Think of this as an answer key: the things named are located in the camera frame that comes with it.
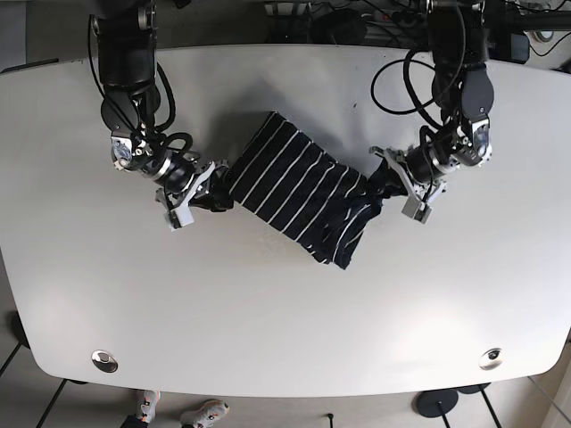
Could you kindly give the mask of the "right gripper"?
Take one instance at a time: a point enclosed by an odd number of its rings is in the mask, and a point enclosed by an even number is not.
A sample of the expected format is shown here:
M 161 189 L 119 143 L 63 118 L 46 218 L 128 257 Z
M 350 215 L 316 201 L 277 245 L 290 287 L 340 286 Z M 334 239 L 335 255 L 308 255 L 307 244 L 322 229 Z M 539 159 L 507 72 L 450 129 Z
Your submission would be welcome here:
M 165 158 L 154 174 L 154 183 L 159 186 L 155 200 L 165 209 L 164 217 L 179 206 L 211 212 L 231 210 L 234 200 L 230 195 L 228 171 L 225 160 L 200 166 L 195 160 Z

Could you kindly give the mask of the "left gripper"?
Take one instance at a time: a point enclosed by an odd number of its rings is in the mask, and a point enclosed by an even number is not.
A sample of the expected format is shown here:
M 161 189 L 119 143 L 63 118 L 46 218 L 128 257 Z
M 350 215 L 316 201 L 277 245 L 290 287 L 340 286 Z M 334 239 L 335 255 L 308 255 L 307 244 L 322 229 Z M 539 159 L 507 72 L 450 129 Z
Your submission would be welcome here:
M 407 196 L 425 207 L 447 191 L 446 180 L 435 174 L 432 164 L 423 154 L 421 158 L 426 166 L 420 168 L 420 177 L 417 177 L 407 160 L 410 151 L 372 146 L 368 152 L 380 159 L 378 168 L 368 179 L 371 190 L 377 195 L 386 198 Z

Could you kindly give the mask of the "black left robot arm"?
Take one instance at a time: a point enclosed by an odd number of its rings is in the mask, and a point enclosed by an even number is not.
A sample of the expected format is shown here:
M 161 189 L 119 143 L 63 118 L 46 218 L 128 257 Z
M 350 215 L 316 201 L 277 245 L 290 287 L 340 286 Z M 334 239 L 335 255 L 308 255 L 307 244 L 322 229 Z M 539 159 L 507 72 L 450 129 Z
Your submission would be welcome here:
M 390 109 L 371 94 L 381 111 L 393 116 L 417 113 L 425 122 L 418 145 L 406 151 L 375 151 L 381 163 L 368 189 L 377 199 L 411 196 L 427 205 L 452 171 L 479 167 L 491 158 L 489 113 L 494 88 L 486 68 L 484 12 L 483 1 L 427 2 L 426 42 L 399 61 L 412 108 Z M 421 52 L 429 52 L 433 59 L 431 97 L 426 102 L 419 100 L 410 78 L 410 66 Z

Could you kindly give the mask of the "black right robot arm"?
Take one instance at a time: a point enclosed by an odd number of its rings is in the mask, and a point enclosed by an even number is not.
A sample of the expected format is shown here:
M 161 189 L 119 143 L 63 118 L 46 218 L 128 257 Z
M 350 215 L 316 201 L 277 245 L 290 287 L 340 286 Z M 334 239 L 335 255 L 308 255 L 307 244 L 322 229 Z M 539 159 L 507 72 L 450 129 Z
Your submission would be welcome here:
M 157 184 L 156 200 L 173 228 L 191 223 L 191 208 L 225 212 L 234 203 L 225 161 L 200 162 L 186 132 L 169 134 L 174 93 L 156 59 L 153 1 L 88 1 L 87 55 L 111 132 L 116 169 Z

